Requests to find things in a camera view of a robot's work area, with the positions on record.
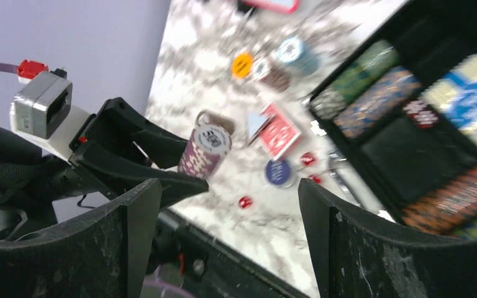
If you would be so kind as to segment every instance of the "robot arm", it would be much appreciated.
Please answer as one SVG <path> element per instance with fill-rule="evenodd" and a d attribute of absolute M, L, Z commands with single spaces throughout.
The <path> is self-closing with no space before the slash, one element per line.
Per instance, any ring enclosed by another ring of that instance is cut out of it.
<path fill-rule="evenodd" d="M 164 209 L 208 191 L 203 179 L 164 170 L 178 164 L 187 140 L 120 97 L 89 114 L 71 96 L 65 71 L 41 71 L 11 105 L 12 131 L 0 128 L 0 240 L 56 224 L 52 201 L 67 197 L 99 191 L 113 200 L 155 178 Z"/>

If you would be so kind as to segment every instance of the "black case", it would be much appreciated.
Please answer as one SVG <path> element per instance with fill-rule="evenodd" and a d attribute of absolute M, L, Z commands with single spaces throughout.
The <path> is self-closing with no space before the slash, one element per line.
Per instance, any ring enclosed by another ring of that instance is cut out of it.
<path fill-rule="evenodd" d="M 311 100 L 379 40 L 388 41 L 397 50 L 400 65 L 413 73 L 424 90 L 468 55 L 477 53 L 477 2 L 408 1 L 311 92 Z M 399 105 L 351 141 L 331 120 L 321 120 L 310 112 L 400 223 L 402 209 L 408 204 L 477 165 L 477 146 L 444 116 L 431 129 L 422 130 Z"/>

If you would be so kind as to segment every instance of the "poker chip case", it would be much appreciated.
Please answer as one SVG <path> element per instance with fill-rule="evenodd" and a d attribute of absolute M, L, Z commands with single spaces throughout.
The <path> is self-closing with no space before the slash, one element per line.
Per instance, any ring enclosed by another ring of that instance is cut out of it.
<path fill-rule="evenodd" d="M 337 105 L 328 110 L 338 118 L 325 120 L 328 112 L 309 111 L 394 220 L 405 224 L 405 208 L 477 166 L 477 144 L 451 120 L 430 109 L 426 112 L 429 118 L 424 118 L 429 121 L 417 123 L 404 110 L 408 102 L 420 98 L 468 56 L 477 54 L 477 2 L 408 1 L 310 93 L 309 107 L 322 92 L 330 92 L 332 83 L 352 71 L 362 54 L 380 41 L 390 44 L 397 55 L 398 67 L 391 71 L 410 72 L 419 84 L 412 85 L 401 104 L 390 105 L 386 113 L 380 113 L 354 137 L 339 125 L 344 121 L 339 115 L 349 109 L 349 104 L 348 108 Z"/>

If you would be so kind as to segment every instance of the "red playing card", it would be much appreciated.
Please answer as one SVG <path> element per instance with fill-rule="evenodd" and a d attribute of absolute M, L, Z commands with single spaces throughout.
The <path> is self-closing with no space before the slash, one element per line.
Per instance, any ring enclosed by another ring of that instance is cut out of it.
<path fill-rule="evenodd" d="M 261 115 L 271 115 L 273 120 L 259 134 L 259 139 L 273 159 L 280 160 L 299 139 L 301 131 L 273 103 Z"/>
<path fill-rule="evenodd" d="M 242 0 L 242 2 L 249 6 L 256 6 L 282 14 L 290 14 L 299 7 L 301 0 Z"/>

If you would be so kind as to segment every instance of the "marble countertop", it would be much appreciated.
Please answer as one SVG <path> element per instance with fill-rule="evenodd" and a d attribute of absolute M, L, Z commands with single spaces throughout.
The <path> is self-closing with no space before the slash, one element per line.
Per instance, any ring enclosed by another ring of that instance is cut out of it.
<path fill-rule="evenodd" d="M 276 102 L 303 131 L 300 144 L 288 161 L 300 168 L 305 152 L 318 156 L 317 166 L 298 175 L 322 173 L 322 185 L 345 198 L 324 174 L 326 156 L 333 146 L 310 130 L 313 120 L 300 98 L 317 86 L 341 61 L 385 21 L 405 0 L 302 0 L 292 15 L 261 11 L 245 20 L 235 1 L 173 0 L 168 16 L 146 117 L 163 128 L 188 138 L 194 119 L 203 109 L 234 119 L 234 147 L 209 181 L 210 191 L 172 208 L 209 234 L 254 260 L 310 297 L 319 297 L 299 211 L 297 184 L 290 189 L 267 185 L 263 167 L 269 156 L 259 143 L 245 146 L 246 111 L 261 111 Z M 322 60 L 320 71 L 295 78 L 284 93 L 231 77 L 230 64 L 243 50 L 269 53 L 288 35 L 307 40 Z M 341 170 L 353 190 L 381 206 L 350 167 Z M 238 207 L 249 195 L 253 205 Z"/>

